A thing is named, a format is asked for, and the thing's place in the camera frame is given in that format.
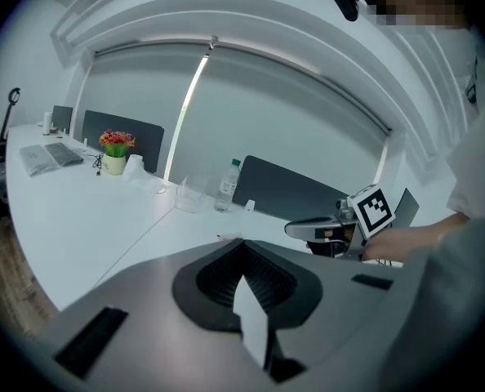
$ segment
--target wooden floor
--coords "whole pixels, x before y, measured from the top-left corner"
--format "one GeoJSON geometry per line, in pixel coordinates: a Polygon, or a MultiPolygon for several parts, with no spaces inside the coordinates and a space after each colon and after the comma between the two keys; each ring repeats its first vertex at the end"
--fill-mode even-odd
{"type": "Polygon", "coordinates": [[[0,224],[0,322],[34,337],[58,314],[21,251],[10,218],[0,224]]]}

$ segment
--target white desk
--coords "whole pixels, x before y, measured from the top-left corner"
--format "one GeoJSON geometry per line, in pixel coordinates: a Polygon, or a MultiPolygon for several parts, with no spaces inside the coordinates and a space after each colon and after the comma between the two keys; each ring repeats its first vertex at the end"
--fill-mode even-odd
{"type": "Polygon", "coordinates": [[[27,145],[63,142],[36,125],[13,127],[7,142],[7,190],[20,245],[54,305],[64,309],[89,292],[113,264],[175,204],[175,186],[151,194],[124,185],[120,176],[85,163],[30,178],[19,158],[27,145]]]}
{"type": "Polygon", "coordinates": [[[202,212],[188,213],[173,209],[155,225],[103,278],[105,281],[121,270],[162,256],[168,256],[203,244],[215,243],[217,235],[241,233],[245,239],[274,243],[309,253],[306,243],[284,233],[287,220],[274,218],[232,205],[230,212],[219,213],[208,198],[202,212]]]}

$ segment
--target small white box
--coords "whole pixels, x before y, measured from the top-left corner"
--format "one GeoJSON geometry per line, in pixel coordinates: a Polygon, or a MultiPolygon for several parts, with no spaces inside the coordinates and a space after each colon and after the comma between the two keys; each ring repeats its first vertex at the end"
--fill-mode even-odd
{"type": "Polygon", "coordinates": [[[395,219],[379,185],[369,185],[348,197],[365,239],[384,229],[395,219]]]}

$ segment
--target person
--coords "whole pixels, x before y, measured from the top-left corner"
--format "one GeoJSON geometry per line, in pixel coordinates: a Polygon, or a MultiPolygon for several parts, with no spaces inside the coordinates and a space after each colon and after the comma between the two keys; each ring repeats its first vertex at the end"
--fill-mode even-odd
{"type": "MultiPolygon", "coordinates": [[[[393,16],[413,16],[420,25],[468,28],[477,38],[474,69],[478,118],[463,140],[447,158],[456,176],[456,186],[447,206],[455,213],[432,225],[406,229],[386,229],[374,236],[365,248],[365,260],[404,262],[420,248],[438,246],[456,229],[474,218],[485,218],[485,42],[466,15],[463,0],[377,0],[378,12],[393,16]]],[[[326,231],[331,237],[332,231],[326,231]]]]}

